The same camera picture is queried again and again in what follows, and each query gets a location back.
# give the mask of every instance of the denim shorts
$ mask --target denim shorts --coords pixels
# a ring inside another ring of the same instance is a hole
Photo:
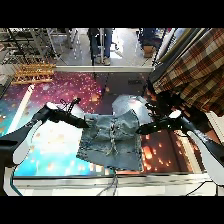
[[[133,110],[121,116],[86,114],[76,155],[82,160],[117,170],[142,170],[138,118]]]

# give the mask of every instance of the blue cloth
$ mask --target blue cloth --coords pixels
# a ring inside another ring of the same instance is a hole
[[[142,170],[138,118],[133,110],[121,116],[86,114],[77,158],[118,170]]]
[[[106,34],[105,42],[104,42],[104,56],[109,58],[110,57],[110,47],[112,44],[112,28],[104,28],[104,33]],[[100,50],[98,48],[97,39],[96,37],[92,36],[92,48],[93,54],[99,55]]]

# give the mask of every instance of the plaid shirt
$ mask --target plaid shirt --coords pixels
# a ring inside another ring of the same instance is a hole
[[[203,112],[224,115],[224,29],[213,28],[156,81],[156,93],[181,89],[180,97]]]

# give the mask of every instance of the plaid fabric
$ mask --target plaid fabric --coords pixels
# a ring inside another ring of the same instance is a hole
[[[188,106],[224,115],[224,29],[213,28],[153,84],[156,93],[181,89]]]

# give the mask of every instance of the person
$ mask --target person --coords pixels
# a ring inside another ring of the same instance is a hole
[[[104,39],[105,41],[104,41],[103,64],[106,66],[109,66],[110,65],[110,47],[111,47],[111,43],[112,43],[112,28],[104,28],[104,34],[106,35],[106,38]],[[92,35],[92,48],[93,48],[93,54],[96,57],[95,62],[97,64],[100,64],[101,63],[101,54],[100,54],[100,49],[98,48],[96,35]]]

